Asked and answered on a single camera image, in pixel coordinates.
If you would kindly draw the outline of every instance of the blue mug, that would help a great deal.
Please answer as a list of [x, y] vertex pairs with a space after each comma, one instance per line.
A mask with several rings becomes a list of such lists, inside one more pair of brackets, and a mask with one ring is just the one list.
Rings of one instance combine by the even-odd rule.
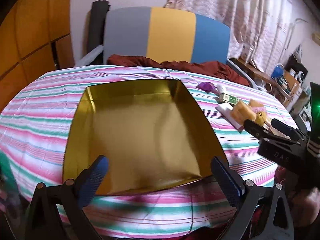
[[283, 73], [284, 73], [284, 66], [283, 66], [281, 63], [278, 63], [278, 64], [276, 65], [276, 67], [274, 68], [271, 77], [272, 77], [272, 78], [277, 78], [277, 77], [282, 76]]

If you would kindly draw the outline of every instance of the blue gripper pad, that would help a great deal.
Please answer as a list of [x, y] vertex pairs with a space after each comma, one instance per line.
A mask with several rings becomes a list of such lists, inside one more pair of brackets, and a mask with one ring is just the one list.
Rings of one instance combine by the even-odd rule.
[[229, 204], [232, 207], [239, 208], [240, 197], [244, 192], [242, 193], [241, 188], [231, 177], [230, 172], [236, 171], [231, 170], [227, 164], [224, 165], [222, 161], [218, 159], [218, 157], [214, 157], [211, 161], [211, 172], [215, 176]]
[[108, 160], [105, 156], [99, 155], [92, 165], [76, 178], [75, 193], [81, 209], [89, 205], [107, 171]]
[[278, 131], [285, 134], [286, 136], [289, 136], [289, 137], [291, 136], [292, 127], [290, 127], [289, 125], [287, 125], [287, 124], [285, 124], [275, 118], [271, 120], [271, 125], [272, 125], [272, 127], [276, 128]]

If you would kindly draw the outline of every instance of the purple cloth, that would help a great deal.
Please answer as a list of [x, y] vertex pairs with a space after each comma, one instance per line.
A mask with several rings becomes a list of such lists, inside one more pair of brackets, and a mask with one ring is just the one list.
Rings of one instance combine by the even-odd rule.
[[199, 88], [207, 93], [210, 93], [215, 91], [216, 86], [210, 82], [201, 82], [196, 86], [196, 88]]

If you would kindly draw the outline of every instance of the gold metal tray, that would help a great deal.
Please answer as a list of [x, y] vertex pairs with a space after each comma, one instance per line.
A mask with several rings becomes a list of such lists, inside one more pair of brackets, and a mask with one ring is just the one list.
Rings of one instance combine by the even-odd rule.
[[180, 80], [149, 79], [87, 87], [72, 121], [63, 181], [98, 155], [109, 170], [97, 195], [132, 195], [211, 175], [227, 158], [197, 102]]

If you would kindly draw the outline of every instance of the pink and green striped blanket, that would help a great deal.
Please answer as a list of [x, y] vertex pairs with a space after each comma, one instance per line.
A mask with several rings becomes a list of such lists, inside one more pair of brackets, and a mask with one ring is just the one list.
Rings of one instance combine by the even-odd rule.
[[[215, 107], [215, 94], [196, 88], [200, 82], [223, 84], [245, 102], [262, 102], [271, 118], [296, 127], [280, 102], [271, 95], [226, 80], [183, 71], [149, 67], [86, 66], [44, 74], [21, 92], [0, 115], [0, 157], [11, 170], [20, 193], [28, 200], [39, 182], [62, 183], [68, 133], [80, 97], [87, 86], [131, 79], [180, 79], [198, 102], [214, 129], [231, 168], [243, 179], [272, 186], [277, 167], [259, 156], [258, 140], [236, 130]], [[63, 220], [66, 215], [59, 207]], [[226, 222], [231, 208], [214, 179], [136, 196], [97, 196], [84, 209], [102, 235], [165, 238], [185, 235], [200, 227]]]

